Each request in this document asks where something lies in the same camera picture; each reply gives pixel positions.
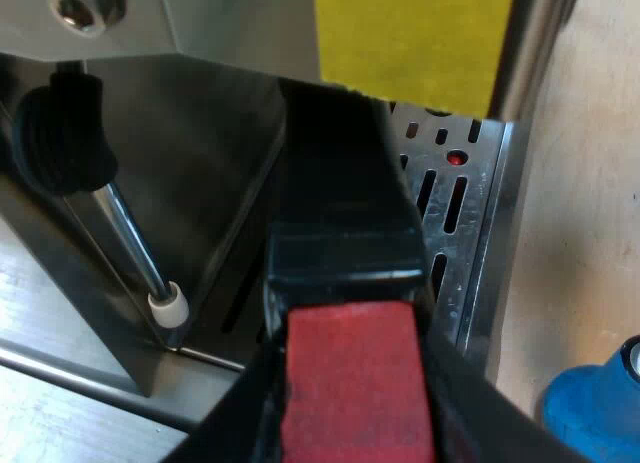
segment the stainless steel machine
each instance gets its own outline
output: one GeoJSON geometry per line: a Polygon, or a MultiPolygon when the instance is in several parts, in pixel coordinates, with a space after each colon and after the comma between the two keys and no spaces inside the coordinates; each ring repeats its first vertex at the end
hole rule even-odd
{"type": "MultiPolygon", "coordinates": [[[[487,118],[385,106],[422,217],[435,325],[490,380],[536,89],[574,1],[513,0],[487,118]]],[[[47,302],[16,292],[0,295],[0,363],[194,428],[264,338],[265,238],[287,159],[278,78],[323,83],[318,58],[314,0],[0,0],[5,146],[23,97],[67,62],[103,84],[115,180],[60,197],[3,155],[0,214],[121,368],[74,358],[79,327],[42,338],[47,302]],[[171,328],[148,304],[169,280],[189,305],[171,328]]]]}

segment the perforated metal tray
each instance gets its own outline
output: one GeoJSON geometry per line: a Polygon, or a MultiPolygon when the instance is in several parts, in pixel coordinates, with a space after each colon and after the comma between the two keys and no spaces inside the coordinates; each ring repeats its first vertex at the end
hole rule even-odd
{"type": "MultiPolygon", "coordinates": [[[[437,294],[434,325],[458,343],[463,353],[475,341],[470,332],[482,333],[477,364],[483,367],[497,308],[499,288],[495,286],[500,286],[501,278],[490,289],[493,294],[482,297],[491,300],[483,309],[490,316],[488,327],[475,328],[472,319],[491,243],[489,233],[504,189],[500,182],[506,168],[512,125],[437,116],[406,104],[392,105],[389,111],[398,164],[404,168],[407,184],[423,215],[425,245],[432,262],[431,279],[437,294]]],[[[523,161],[521,158],[516,162],[516,166],[520,165],[515,168],[518,174],[523,161]]],[[[256,350],[264,334],[260,264],[266,215],[273,205],[274,192],[269,187],[267,182],[182,352],[241,369],[256,350]]],[[[502,266],[509,266],[508,258],[502,253],[500,256],[502,266]]]]}

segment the white plastic cap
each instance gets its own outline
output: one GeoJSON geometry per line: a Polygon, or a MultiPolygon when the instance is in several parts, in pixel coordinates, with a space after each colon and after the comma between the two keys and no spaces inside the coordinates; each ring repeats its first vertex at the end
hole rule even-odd
{"type": "Polygon", "coordinates": [[[156,322],[163,328],[177,328],[189,317],[189,304],[180,287],[169,282],[171,297],[168,300],[156,301],[151,295],[147,297],[151,313],[156,322]]]}

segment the red light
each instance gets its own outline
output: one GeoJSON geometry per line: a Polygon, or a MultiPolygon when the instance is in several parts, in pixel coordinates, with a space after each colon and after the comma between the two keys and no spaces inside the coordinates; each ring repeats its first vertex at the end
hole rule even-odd
{"type": "Polygon", "coordinates": [[[447,161],[453,166],[462,166],[468,159],[469,156],[464,151],[454,150],[447,153],[447,161]]]}

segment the red rubber pad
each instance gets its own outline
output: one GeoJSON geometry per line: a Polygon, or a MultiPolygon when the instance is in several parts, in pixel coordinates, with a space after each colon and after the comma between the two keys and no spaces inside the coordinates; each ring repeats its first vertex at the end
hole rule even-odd
{"type": "Polygon", "coordinates": [[[289,314],[285,463],[435,462],[411,306],[289,314]]]}

